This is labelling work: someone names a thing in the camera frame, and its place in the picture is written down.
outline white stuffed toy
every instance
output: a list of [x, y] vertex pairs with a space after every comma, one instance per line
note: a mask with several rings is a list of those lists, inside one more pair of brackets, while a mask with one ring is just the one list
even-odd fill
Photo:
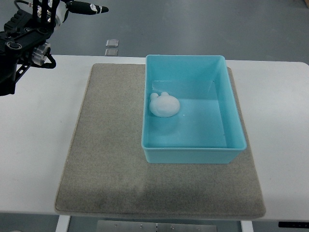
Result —
[[178, 113], [180, 103], [177, 98], [169, 95], [167, 92], [162, 92], [161, 96], [157, 93], [150, 95], [151, 113], [158, 117], [171, 117]]

